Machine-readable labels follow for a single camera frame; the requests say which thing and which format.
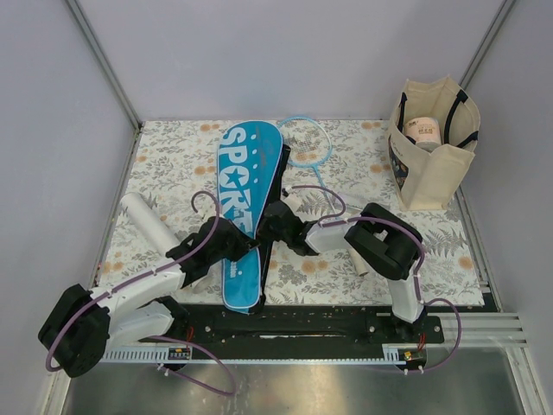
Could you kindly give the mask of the blue racket cover bag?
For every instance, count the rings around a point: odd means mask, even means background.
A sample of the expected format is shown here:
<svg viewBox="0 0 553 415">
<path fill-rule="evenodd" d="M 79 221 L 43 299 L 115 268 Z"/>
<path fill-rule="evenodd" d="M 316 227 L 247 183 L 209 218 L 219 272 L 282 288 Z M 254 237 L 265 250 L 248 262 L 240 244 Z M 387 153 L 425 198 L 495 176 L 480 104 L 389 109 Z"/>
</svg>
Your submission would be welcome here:
<svg viewBox="0 0 553 415">
<path fill-rule="evenodd" d="M 221 215 L 250 238 L 256 236 L 271 186 L 283 164 L 283 136 L 275 125 L 253 120 L 230 127 L 217 149 Z M 231 311 L 251 315 L 262 302 L 259 248 L 222 261 L 222 299 Z"/>
</svg>

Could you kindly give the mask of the blue badminton racket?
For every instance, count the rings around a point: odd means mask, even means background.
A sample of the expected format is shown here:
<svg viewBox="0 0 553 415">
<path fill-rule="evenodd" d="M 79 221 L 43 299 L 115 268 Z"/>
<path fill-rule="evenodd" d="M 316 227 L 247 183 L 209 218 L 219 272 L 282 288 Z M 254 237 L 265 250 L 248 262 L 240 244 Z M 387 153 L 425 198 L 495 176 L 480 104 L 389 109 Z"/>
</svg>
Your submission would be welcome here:
<svg viewBox="0 0 553 415">
<path fill-rule="evenodd" d="M 346 204 L 340 197 L 328 193 L 322 180 L 319 168 L 332 154 L 331 138 L 326 130 L 315 120 L 309 117 L 289 117 L 276 123 L 283 134 L 284 142 L 290 147 L 289 165 L 297 170 L 311 169 L 317 179 L 318 189 L 323 193 L 328 207 L 321 208 L 322 216 L 329 216 L 330 220 L 342 217 L 336 208 L 346 211 Z"/>
</svg>

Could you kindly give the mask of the white shuttlecock tube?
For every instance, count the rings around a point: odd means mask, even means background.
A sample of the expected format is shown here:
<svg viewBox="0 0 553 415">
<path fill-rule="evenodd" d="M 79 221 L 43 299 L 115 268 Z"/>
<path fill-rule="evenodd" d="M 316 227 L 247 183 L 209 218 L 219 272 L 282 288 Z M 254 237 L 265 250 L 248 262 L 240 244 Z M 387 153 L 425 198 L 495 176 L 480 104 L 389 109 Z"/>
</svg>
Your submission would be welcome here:
<svg viewBox="0 0 553 415">
<path fill-rule="evenodd" d="M 146 277 L 132 283 L 131 278 L 124 280 L 125 286 L 120 291 L 124 297 L 143 299 L 148 302 L 152 298 L 171 294 L 206 275 L 206 269 L 201 268 L 196 270 L 192 268 L 189 272 L 183 271 L 184 265 L 193 264 L 191 259 L 176 264 L 173 258 L 167 257 L 167 253 L 176 248 L 180 242 L 140 194 L 126 194 L 121 200 L 121 205 L 132 223 L 161 255 L 153 265 L 139 272 L 139 275 L 147 273 Z"/>
</svg>

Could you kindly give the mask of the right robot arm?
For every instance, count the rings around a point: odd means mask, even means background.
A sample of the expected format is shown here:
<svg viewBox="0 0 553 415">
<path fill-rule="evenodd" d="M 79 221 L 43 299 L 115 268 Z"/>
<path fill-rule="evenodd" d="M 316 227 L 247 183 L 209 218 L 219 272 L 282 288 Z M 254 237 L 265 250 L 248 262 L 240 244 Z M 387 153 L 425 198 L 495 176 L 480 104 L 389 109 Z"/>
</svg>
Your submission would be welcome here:
<svg viewBox="0 0 553 415">
<path fill-rule="evenodd" d="M 282 241 L 300 256 L 354 250 L 387 279 L 395 336 L 413 342 L 424 331 L 423 300 L 418 283 L 425 260 L 422 235 L 377 203 L 345 220 L 303 221 L 282 201 L 270 204 L 259 222 L 257 237 Z"/>
</svg>

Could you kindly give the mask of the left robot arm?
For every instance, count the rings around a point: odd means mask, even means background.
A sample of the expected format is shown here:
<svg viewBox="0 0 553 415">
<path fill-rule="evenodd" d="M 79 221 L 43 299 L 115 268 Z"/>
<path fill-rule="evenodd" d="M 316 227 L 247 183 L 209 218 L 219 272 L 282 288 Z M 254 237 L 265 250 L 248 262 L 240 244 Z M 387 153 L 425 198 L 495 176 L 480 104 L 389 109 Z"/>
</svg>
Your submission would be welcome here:
<svg viewBox="0 0 553 415">
<path fill-rule="evenodd" d="M 111 288 L 70 286 L 38 334 L 48 351 L 47 370 L 76 378 L 114 348 L 156 336 L 170 342 L 187 338 L 189 314 L 173 293 L 205 277 L 221 260 L 238 261 L 258 246 L 230 220 L 211 217 L 150 270 Z"/>
</svg>

